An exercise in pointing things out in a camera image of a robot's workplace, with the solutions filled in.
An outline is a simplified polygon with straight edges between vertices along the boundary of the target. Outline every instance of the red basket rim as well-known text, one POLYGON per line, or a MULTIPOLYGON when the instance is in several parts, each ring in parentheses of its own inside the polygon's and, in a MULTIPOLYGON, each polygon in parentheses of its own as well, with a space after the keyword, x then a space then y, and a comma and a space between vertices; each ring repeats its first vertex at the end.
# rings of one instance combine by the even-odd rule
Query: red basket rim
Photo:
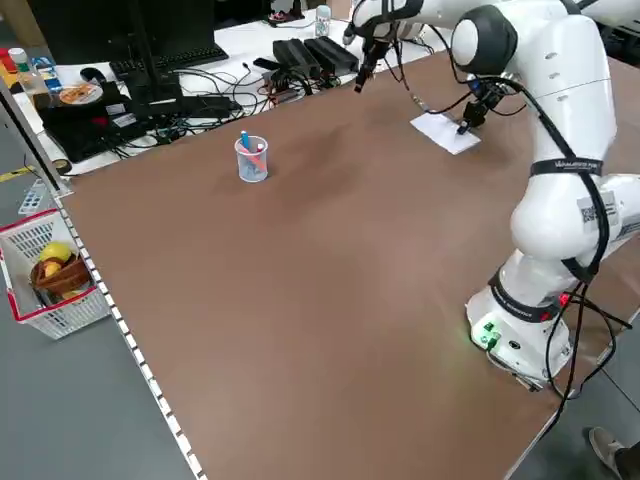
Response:
POLYGON ((13 317, 15 318, 16 322, 23 323, 23 322, 26 322, 27 320, 29 320, 30 318, 35 317, 36 315, 40 315, 40 314, 46 313, 46 312, 51 312, 52 310, 57 310, 58 308, 64 307, 65 305, 67 305, 69 303, 77 302, 81 298, 84 298, 87 295, 89 295, 96 288, 98 288, 98 287, 96 285, 94 285, 92 287, 89 287, 86 291, 84 291, 82 293, 79 293, 75 297, 68 298, 67 300, 64 300, 64 301, 62 301, 60 303, 56 303, 55 305, 52 305, 50 307, 42 307, 41 309, 35 310, 35 311, 31 312, 31 313, 27 313, 24 316, 20 315, 20 312, 18 312, 18 302, 16 301, 16 297, 15 297, 15 294, 13 293, 13 289, 7 288, 7 297, 9 298, 9 306, 11 307, 11 311, 13 313, 13 317))
POLYGON ((44 217, 45 215, 50 215, 53 212, 57 212, 57 211, 58 211, 57 208, 50 208, 48 210, 43 210, 40 213, 36 213, 35 215, 31 215, 30 217, 24 217, 22 220, 18 220, 17 222, 11 223, 9 225, 5 225, 4 227, 0 227, 0 233, 6 232, 7 230, 17 227, 18 225, 22 225, 24 223, 30 222, 35 218, 44 217))

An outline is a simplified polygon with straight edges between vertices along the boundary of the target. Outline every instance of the white desk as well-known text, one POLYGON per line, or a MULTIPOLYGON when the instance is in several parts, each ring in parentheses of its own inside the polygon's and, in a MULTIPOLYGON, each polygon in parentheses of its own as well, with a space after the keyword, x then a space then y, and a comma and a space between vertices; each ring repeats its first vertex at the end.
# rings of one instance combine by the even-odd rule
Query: white desk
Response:
MULTIPOLYGON (((211 73, 226 72, 234 75, 237 78, 242 78, 247 70, 242 65, 246 63, 251 68, 251 73, 243 80, 243 83, 250 83, 253 80, 260 78, 260 75, 264 70, 257 68, 253 65, 253 61, 258 57, 273 58, 272 55, 272 43, 274 40, 288 40, 290 38, 300 38, 301 40, 307 38, 313 38, 315 20, 315 10, 305 12, 306 18, 298 20, 296 22, 287 23, 278 28, 273 28, 266 22, 258 21, 245 25, 238 25, 223 30, 217 30, 215 32, 215 40, 229 55, 229 58, 224 61, 208 63, 199 65, 197 68, 206 70, 211 73)), ((342 33, 344 32, 347 23, 340 20, 332 20, 331 22, 331 35, 330 37, 342 44, 342 33)), ((431 45, 436 51, 442 50, 444 46, 437 38, 437 36, 430 30, 425 29, 423 32, 423 39, 429 45, 431 45)), ((357 38, 347 49, 362 60, 362 39, 357 38)), ((427 49, 411 43, 405 43, 403 47, 403 63, 408 63, 418 58, 422 58, 428 55, 427 49)), ((389 64, 394 67, 397 65, 395 53, 391 50, 387 55, 389 64)), ((92 66, 99 69, 106 77, 108 81, 115 80, 115 76, 109 64, 106 62, 86 65, 58 65, 58 76, 63 85, 74 85, 80 83, 80 70, 84 67, 92 66)), ((378 66, 378 70, 385 70, 387 67, 384 62, 378 66)), ((344 83, 352 80, 355 75, 345 75, 341 77, 341 81, 344 83)), ((425 81, 425 79, 410 79, 412 82, 425 81)), ((215 93, 214 86, 211 81, 196 77, 193 75, 181 75, 180 83, 184 89, 186 95, 190 95, 190 92, 202 93, 211 92, 215 93)), ((224 91, 226 86, 222 83, 219 84, 221 91, 224 91)), ((258 88, 261 83, 258 82, 248 87, 238 87, 236 89, 236 95, 241 92, 251 92, 258 96, 258 98, 264 99, 264 95, 258 93, 258 88)), ((121 87, 121 91, 126 92, 124 84, 121 87)), ((26 94, 18 94, 15 96, 16 102, 20 105, 20 108, 24 112, 31 128, 38 134, 38 138, 42 143, 45 151, 51 159, 66 158, 64 152, 58 148, 58 146, 48 137, 44 132, 42 126, 42 120, 36 113, 35 109, 31 105, 31 102, 27 98, 26 94)), ((241 97, 238 97, 240 103, 250 103, 243 101, 241 97)), ((143 137, 135 140, 136 145, 149 145, 152 146, 155 141, 151 137, 143 137)), ((122 147, 129 155, 137 155, 141 153, 142 149, 122 147)), ((120 161, 120 158, 113 152, 104 152, 94 157, 91 157, 83 162, 74 164, 71 174, 78 175, 98 168, 110 165, 112 163, 120 161)))

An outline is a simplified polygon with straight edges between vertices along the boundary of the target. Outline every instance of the white basket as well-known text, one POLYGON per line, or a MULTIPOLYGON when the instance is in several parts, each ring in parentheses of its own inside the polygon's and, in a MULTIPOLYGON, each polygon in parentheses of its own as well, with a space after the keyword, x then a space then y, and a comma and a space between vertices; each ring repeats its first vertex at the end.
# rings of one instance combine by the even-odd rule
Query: white basket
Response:
POLYGON ((106 317, 109 306, 96 286, 51 307, 40 305, 30 273, 40 252, 54 240, 75 250, 73 237, 55 209, 0 228, 0 264, 15 320, 58 339, 106 317))

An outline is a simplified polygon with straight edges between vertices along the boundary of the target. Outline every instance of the shoe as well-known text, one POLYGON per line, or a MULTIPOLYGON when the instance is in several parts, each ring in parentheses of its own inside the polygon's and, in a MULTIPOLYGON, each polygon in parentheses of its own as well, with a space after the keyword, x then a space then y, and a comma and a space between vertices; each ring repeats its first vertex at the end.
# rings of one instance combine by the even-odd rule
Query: shoe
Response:
POLYGON ((624 445, 618 442, 613 435, 604 428, 600 427, 592 428, 589 431, 589 441, 600 461, 615 473, 616 477, 622 480, 618 466, 616 465, 616 452, 624 448, 624 445))

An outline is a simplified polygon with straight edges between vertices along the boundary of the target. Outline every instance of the clear plastic cup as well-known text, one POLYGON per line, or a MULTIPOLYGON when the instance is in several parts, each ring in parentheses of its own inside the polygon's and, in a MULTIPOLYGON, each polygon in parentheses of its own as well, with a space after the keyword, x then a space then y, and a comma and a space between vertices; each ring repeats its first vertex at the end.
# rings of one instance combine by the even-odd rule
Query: clear plastic cup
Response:
POLYGON ((267 178, 267 149, 269 144, 262 137, 250 136, 249 149, 242 145, 242 138, 236 140, 238 175, 249 183, 261 182, 267 178))
POLYGON ((328 37, 331 33, 331 8, 320 5, 316 8, 316 37, 328 37))

